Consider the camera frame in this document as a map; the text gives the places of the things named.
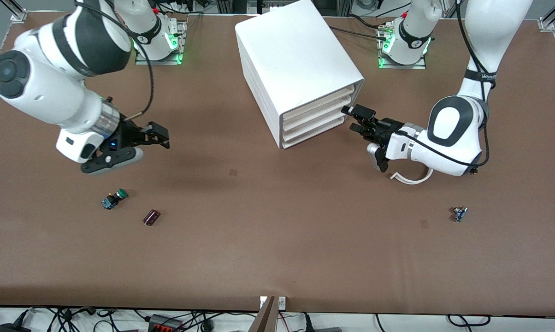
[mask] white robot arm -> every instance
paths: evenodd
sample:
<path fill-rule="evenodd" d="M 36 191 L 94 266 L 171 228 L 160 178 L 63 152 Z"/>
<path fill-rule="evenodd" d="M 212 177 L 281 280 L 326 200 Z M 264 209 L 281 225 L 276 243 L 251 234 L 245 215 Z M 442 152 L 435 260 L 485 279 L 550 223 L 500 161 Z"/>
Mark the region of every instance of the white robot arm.
<path fill-rule="evenodd" d="M 429 6 L 423 6 L 424 2 L 429 3 Z M 532 0 L 469 1 L 465 26 L 469 39 L 466 44 L 471 48 L 471 58 L 465 78 L 457 95 L 445 97 L 434 105 L 427 128 L 389 118 L 378 120 L 375 118 L 375 111 L 362 105 L 343 108 L 343 113 L 358 121 L 350 129 L 372 142 L 367 151 L 376 168 L 385 172 L 389 160 L 410 159 L 433 170 L 462 176 L 468 172 L 477 172 L 478 166 L 486 163 L 486 138 L 486 158 L 478 163 L 482 156 L 478 131 L 484 129 L 486 136 L 486 120 L 489 117 L 486 101 L 499 63 L 531 2 Z M 434 13 L 437 13 L 435 0 L 413 0 L 406 20 L 417 17 L 420 25 L 427 28 L 420 34 L 411 34 L 429 38 L 434 26 L 431 23 L 435 17 L 438 19 Z M 397 23 L 398 20 L 394 21 L 395 29 L 402 27 L 402 18 Z M 419 48 L 426 46 L 408 47 L 411 40 L 414 41 L 413 36 L 406 41 L 403 34 L 398 34 L 390 47 L 390 57 L 395 61 L 400 59 L 399 61 L 404 61 L 401 63 L 406 64 L 416 62 L 423 54 L 423 50 Z"/>
<path fill-rule="evenodd" d="M 132 3 L 148 5 L 147 0 Z M 109 0 L 76 4 L 73 13 L 24 32 L 12 50 L 0 55 L 0 97 L 24 113 L 60 126 L 56 149 L 82 163 L 82 172 L 100 174 L 140 160 L 143 152 L 137 145 L 169 148 L 168 132 L 154 122 L 146 128 L 136 126 L 118 112 L 111 98 L 85 88 L 83 80 L 124 69 L 130 58 L 128 32 L 144 41 L 141 53 L 151 59 L 168 55 L 172 48 L 157 42 L 164 33 L 152 10 L 122 15 L 128 26 L 151 25 L 147 31 L 132 32 L 118 22 Z M 119 4 L 119 12 L 132 6 L 124 0 Z"/>

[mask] green cap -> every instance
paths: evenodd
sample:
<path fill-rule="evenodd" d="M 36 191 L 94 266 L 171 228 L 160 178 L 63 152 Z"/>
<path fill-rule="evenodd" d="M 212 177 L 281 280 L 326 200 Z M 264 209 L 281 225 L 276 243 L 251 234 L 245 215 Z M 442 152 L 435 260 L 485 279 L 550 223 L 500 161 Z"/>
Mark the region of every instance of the green cap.
<path fill-rule="evenodd" d="M 118 195 L 120 195 L 120 197 L 122 197 L 122 198 L 127 198 L 128 197 L 128 193 L 126 193 L 126 191 L 122 188 L 118 189 Z"/>

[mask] white box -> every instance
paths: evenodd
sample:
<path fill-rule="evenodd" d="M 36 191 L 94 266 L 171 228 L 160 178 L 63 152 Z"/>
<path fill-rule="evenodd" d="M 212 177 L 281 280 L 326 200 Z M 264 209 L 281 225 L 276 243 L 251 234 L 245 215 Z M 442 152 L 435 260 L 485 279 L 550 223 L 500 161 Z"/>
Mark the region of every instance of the white box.
<path fill-rule="evenodd" d="M 242 72 L 278 147 L 343 123 L 364 82 L 310 0 L 235 26 Z"/>

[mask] brown tabletop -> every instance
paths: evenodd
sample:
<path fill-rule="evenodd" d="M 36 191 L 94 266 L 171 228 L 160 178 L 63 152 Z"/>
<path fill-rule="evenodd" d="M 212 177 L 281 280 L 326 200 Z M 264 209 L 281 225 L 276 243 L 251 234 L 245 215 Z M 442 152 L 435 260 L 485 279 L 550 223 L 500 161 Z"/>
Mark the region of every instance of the brown tabletop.
<path fill-rule="evenodd" d="M 30 13 L 4 50 L 59 15 Z M 115 172 L 82 174 L 54 148 L 57 126 L 0 100 L 0 304 L 254 310 L 275 294 L 290 311 L 555 315 L 552 34 L 526 21 L 507 50 L 480 173 L 410 186 L 372 167 L 350 119 L 276 147 L 242 76 L 234 26 L 245 19 L 200 18 L 183 65 L 154 69 L 137 123 L 166 126 L 171 149 L 145 147 Z M 460 86 L 468 55 L 454 20 L 437 25 L 427 70 L 378 69 L 373 40 L 335 34 L 366 78 L 357 102 L 381 117 L 426 125 Z M 87 85 L 130 115 L 148 72 L 128 65 Z M 104 210 L 117 188 L 130 198 Z M 462 223 L 454 206 L 469 208 Z M 162 216 L 147 227 L 152 208 Z"/>

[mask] box top surface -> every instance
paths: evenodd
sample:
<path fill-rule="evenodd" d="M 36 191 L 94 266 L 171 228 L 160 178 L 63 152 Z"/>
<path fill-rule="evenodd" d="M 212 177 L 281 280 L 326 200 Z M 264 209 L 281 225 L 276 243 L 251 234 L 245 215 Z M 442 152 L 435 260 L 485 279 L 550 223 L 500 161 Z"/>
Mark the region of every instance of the box top surface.
<path fill-rule="evenodd" d="M 278 113 L 363 77 L 310 0 L 235 26 Z"/>

